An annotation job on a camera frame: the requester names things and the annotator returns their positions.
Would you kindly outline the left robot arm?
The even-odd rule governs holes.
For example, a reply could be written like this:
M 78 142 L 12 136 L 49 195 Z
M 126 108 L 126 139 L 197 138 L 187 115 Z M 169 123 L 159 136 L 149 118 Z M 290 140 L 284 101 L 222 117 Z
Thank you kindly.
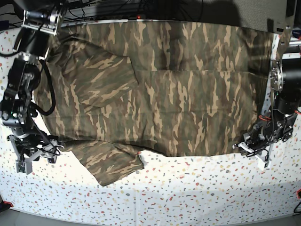
M 291 40 L 292 27 L 273 41 L 266 97 L 257 122 L 234 144 L 246 157 L 254 157 L 258 168 L 270 167 L 273 145 L 293 136 L 293 126 L 301 106 L 301 42 Z

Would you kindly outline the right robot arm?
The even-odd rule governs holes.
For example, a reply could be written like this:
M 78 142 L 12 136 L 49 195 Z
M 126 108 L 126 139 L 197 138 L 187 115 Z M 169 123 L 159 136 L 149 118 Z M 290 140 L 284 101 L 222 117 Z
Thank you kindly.
M 18 0 L 24 10 L 23 24 L 16 38 L 13 53 L 1 57 L 15 57 L 8 73 L 8 84 L 0 103 L 0 122 L 11 129 L 7 137 L 15 151 L 18 173 L 32 173 L 33 161 L 40 157 L 55 163 L 62 143 L 57 136 L 47 135 L 34 122 L 41 114 L 50 115 L 56 106 L 54 87 L 46 59 L 50 40 L 57 34 L 67 10 L 64 0 Z M 32 101 L 33 91 L 45 73 L 50 90 L 51 106 L 45 111 Z

